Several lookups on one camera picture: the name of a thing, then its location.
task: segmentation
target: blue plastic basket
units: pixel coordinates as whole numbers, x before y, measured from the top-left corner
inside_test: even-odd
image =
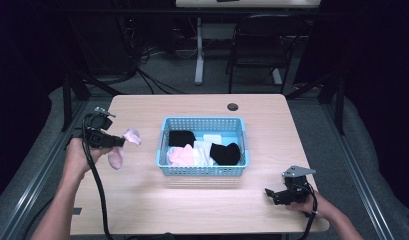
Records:
[[[192,131],[197,141],[204,134],[220,134],[222,144],[236,143],[241,152],[237,165],[232,166],[170,166],[167,164],[169,150],[169,132]],[[166,117],[161,127],[156,163],[166,176],[240,176],[248,166],[248,144],[245,124],[239,117]]]

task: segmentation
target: human arm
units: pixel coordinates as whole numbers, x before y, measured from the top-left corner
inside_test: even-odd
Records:
[[[326,200],[317,191],[314,191],[314,194],[318,203],[318,214],[316,216],[328,220],[334,227],[340,239],[363,239],[363,237],[351,223],[350,219],[343,212],[341,212],[341,210],[332,205],[332,203]],[[287,208],[289,210],[304,211],[310,214],[313,210],[313,197],[309,195],[305,203],[292,203],[291,205],[287,205]]]
[[[96,163],[111,148],[91,149]],[[31,239],[69,239],[74,200],[85,173],[89,170],[80,138],[73,138],[67,147],[63,175],[50,207]]]

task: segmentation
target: fabric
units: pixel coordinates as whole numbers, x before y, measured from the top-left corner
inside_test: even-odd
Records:
[[[241,151],[236,143],[231,143],[228,146],[213,143],[210,156],[219,165],[237,165],[241,158]]]
[[[123,138],[128,142],[135,143],[136,145],[141,144],[141,138],[139,137],[138,130],[134,128],[128,128],[123,134]],[[111,152],[108,153],[108,163],[110,166],[116,170],[119,170],[123,166],[124,161],[124,149],[123,147],[113,147]]]
[[[167,157],[172,166],[194,166],[193,149],[189,144],[170,148]]]
[[[204,134],[204,142],[210,142],[215,144],[222,144],[222,135],[220,134]]]
[[[194,150],[200,154],[194,154],[194,162],[196,166],[213,166],[214,159],[210,157],[211,142],[195,141]]]
[[[185,147],[187,144],[193,146],[195,141],[194,133],[191,131],[170,131],[169,146]]]

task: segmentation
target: black chair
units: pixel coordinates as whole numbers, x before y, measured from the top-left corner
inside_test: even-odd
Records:
[[[295,43],[306,29],[306,22],[297,16],[255,14],[242,18],[233,33],[226,68],[226,73],[229,73],[229,93],[232,92],[233,69],[238,67],[268,68],[269,74],[276,68],[285,69],[280,90],[282,94]]]

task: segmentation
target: desk leg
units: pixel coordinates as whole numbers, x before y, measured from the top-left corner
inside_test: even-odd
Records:
[[[203,57],[203,37],[201,35],[201,18],[197,19],[197,68],[195,69],[195,84],[203,84],[204,57]]]
[[[272,71],[272,79],[275,85],[282,85],[282,78],[278,68]]]

